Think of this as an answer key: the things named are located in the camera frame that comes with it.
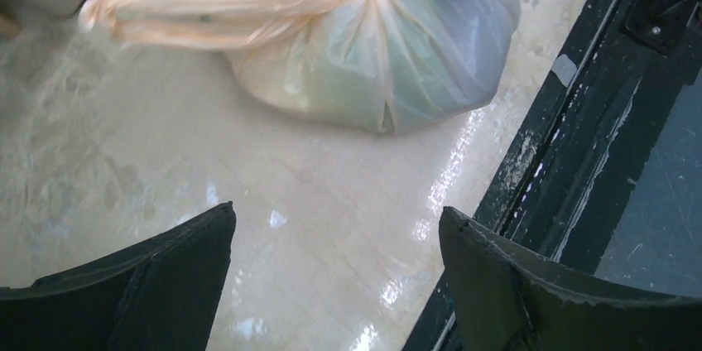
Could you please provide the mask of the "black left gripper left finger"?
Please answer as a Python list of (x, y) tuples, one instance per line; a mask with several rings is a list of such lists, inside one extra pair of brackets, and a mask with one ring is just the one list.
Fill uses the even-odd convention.
[(2, 288), (2, 349), (206, 349), (235, 227), (222, 203), (29, 287)]

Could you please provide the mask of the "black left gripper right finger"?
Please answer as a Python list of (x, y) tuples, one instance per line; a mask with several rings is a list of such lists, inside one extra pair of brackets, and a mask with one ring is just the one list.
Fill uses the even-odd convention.
[(551, 261), (452, 207), (440, 250), (467, 350), (698, 350), (701, 301)]

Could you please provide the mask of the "translucent banana print plastic bag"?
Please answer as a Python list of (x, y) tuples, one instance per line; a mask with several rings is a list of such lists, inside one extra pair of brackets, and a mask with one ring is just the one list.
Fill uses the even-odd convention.
[(305, 119), (406, 132), (490, 103), (520, 0), (86, 0), (82, 28), (224, 53), (240, 87)]

